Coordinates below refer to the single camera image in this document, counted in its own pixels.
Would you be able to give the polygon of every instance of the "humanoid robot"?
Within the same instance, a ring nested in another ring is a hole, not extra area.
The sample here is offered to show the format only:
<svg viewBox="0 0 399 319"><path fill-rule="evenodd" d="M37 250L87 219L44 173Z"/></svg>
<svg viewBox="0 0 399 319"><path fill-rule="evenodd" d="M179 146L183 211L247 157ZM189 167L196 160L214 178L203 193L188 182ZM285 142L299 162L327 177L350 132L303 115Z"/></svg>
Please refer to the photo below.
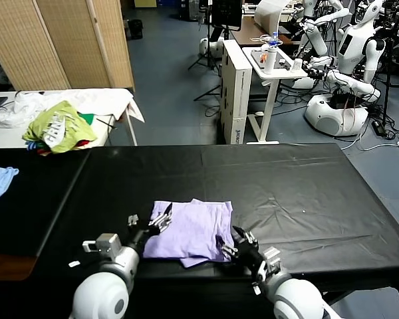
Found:
<svg viewBox="0 0 399 319"><path fill-rule="evenodd" d="M130 238L122 245L117 234L101 234L95 241L85 241L86 253L102 257L98 272L78 286L72 302L70 319L120 319L127 310L134 277L148 239L165 231L172 220L172 204L153 221L129 216Z"/></svg>
<svg viewBox="0 0 399 319"><path fill-rule="evenodd" d="M77 288L71 319L123 318L144 245L151 236L159 235L168 227L171 209L169 205L163 214L149 223L139 221L136 215L129 217L132 236L127 246L121 245L117 234L102 234L95 241L83 243L86 252L99 252L104 262L99 272L89 276ZM277 249L271 247L264 255L260 254L253 234L239 227L233 227L232 237L234 247L221 241L221 251L251 271L255 293L263 294L274 304L276 318L340 319L312 283L291 278L281 267Z"/></svg>
<svg viewBox="0 0 399 319"><path fill-rule="evenodd" d="M270 247L261 254L259 243L251 232L236 226L233 230L234 247L221 243L221 249L234 263L251 271L255 294L272 302L276 318L341 319L314 284L291 277L281 266L276 248Z"/></svg>
<svg viewBox="0 0 399 319"><path fill-rule="evenodd" d="M318 131L332 136L358 134L368 116L363 106L380 97L380 91L371 81L385 48L383 40L374 38L374 20L382 3L383 0L362 1L357 9L356 24L338 30L342 39L337 57L321 56L319 61L312 60L307 65L310 77L337 84L340 89L335 94L314 96L309 101L305 118ZM316 69L322 65L324 70Z"/></svg>
<svg viewBox="0 0 399 319"><path fill-rule="evenodd" d="M305 33L306 38L310 41L311 46L318 57L328 54L327 45L325 44L325 40L323 39L318 27L326 25L327 23L332 23L349 14L348 8L343 7L340 0L328 0L328 4L335 9L335 12L323 15L322 17L316 17L314 12L315 7L319 2L323 1L303 0L303 6L297 8L293 14L294 21L302 19L302 22L300 23L302 31L299 33Z"/></svg>

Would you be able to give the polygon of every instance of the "white desk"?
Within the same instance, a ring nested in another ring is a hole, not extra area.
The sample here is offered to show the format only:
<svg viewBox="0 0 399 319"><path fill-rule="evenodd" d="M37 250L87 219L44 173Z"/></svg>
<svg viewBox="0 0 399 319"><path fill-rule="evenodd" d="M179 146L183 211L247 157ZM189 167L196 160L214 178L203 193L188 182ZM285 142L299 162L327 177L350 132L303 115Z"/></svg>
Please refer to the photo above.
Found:
<svg viewBox="0 0 399 319"><path fill-rule="evenodd" d="M290 70L286 70L284 68L276 68L272 71L271 74L264 73L260 66L255 62L254 58L251 56L251 51L259 51L260 47L250 47L243 48L245 56L248 61L251 63L251 66L254 68L254 71L257 73L259 78L263 81L261 84L263 86L270 85L269 93L267 94L265 111L263 112L263 120L261 122L261 126L257 123L255 114L248 114L247 117L251 123L251 127L253 128L254 134L257 138L258 144L274 144L274 142L266 141L266 134L269 129L269 124L271 122L271 116L273 107L275 105L275 98L277 95L277 89L279 85L279 80L285 78L304 78L307 76L307 73L303 70L297 70L295 72L291 72ZM293 65L293 60L287 56L281 49L278 49L278 53L287 61L290 66Z"/></svg>
<svg viewBox="0 0 399 319"><path fill-rule="evenodd" d="M46 91L45 95L52 92L57 92L57 91ZM15 95L16 95L15 91L0 92L0 96L7 97L7 100L4 103L14 101ZM136 136L132 131L132 126L130 122L130 117L128 116L128 112L124 112L122 116L124 117L124 121L129 125L128 132L132 134L132 138L135 144L137 144ZM92 128L93 132L96 134L97 139L95 141L90 142L83 148L93 148L93 147L103 146L106 143L111 128L99 120L102 120L103 122L110 125L113 125L115 122L114 117L111 115L109 116L95 115L90 127ZM25 140L22 139L22 135L27 131L28 125L29 122L27 122L20 128L0 128L0 148L26 148L27 146L25 145Z"/></svg>

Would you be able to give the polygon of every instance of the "purple cloth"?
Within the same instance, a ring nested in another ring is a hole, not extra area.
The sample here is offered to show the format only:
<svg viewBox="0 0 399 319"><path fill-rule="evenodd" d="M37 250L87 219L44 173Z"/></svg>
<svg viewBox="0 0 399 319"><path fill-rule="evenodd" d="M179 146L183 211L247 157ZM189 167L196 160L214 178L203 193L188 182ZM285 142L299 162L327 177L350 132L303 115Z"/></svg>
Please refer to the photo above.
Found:
<svg viewBox="0 0 399 319"><path fill-rule="evenodd" d="M151 219L164 212L169 201L156 201ZM188 268L205 261L230 261L220 251L216 237L233 246L232 204L202 202L173 203L172 222L145 245L144 258L180 259Z"/></svg>

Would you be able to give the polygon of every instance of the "water bottle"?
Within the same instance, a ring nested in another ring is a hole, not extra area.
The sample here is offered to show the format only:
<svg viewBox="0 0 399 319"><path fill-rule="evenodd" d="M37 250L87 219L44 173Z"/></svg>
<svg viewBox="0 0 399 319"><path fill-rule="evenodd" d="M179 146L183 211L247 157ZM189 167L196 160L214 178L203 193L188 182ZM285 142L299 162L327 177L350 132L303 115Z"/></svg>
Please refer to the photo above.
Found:
<svg viewBox="0 0 399 319"><path fill-rule="evenodd" d="M277 60L277 51L278 51L278 32L274 32L271 40L269 41L269 48L267 49L267 58L265 64L265 70L263 71L266 74L270 74L273 71L273 67L275 66L275 61Z"/></svg>

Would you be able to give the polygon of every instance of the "black bag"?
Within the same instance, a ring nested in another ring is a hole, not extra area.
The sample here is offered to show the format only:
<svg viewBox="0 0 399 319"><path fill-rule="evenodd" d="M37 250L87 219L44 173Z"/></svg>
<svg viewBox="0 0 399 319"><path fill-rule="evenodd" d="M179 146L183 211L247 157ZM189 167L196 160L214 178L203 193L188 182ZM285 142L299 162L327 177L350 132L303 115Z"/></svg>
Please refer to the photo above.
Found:
<svg viewBox="0 0 399 319"><path fill-rule="evenodd" d="M143 38L142 29L144 28L144 25L142 23L142 20L139 19L129 20L128 28L130 29L132 40Z"/></svg>

